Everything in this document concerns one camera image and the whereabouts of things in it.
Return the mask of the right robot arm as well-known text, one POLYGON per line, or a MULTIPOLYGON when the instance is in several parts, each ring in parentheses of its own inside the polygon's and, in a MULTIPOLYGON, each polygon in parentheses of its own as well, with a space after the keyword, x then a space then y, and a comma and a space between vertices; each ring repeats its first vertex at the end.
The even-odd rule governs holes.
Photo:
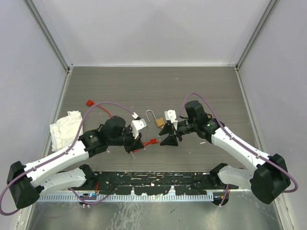
POLYGON ((165 111, 166 124, 159 133, 167 135, 162 146, 178 146, 183 135, 196 133, 201 139, 220 147, 240 161, 245 168, 221 163, 211 170, 211 185, 220 189, 236 185, 250 190, 265 204, 270 204, 290 186, 285 160, 279 154, 269 155, 235 135, 222 122, 205 112, 202 104, 193 100, 184 106, 187 117, 178 121, 175 110, 165 111))

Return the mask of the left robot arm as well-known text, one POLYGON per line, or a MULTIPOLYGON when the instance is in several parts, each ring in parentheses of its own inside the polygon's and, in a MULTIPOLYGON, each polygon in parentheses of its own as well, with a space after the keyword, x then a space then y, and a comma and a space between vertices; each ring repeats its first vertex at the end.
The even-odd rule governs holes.
POLYGON ((141 130, 147 126, 144 119, 132 120, 126 125, 119 116, 108 119, 99 128, 80 135, 64 149, 37 161, 10 166, 7 186, 17 209, 34 204, 47 193, 71 187, 94 188, 95 174, 89 166, 63 172, 68 166, 105 152, 109 146, 123 146, 127 153, 144 147, 141 130))

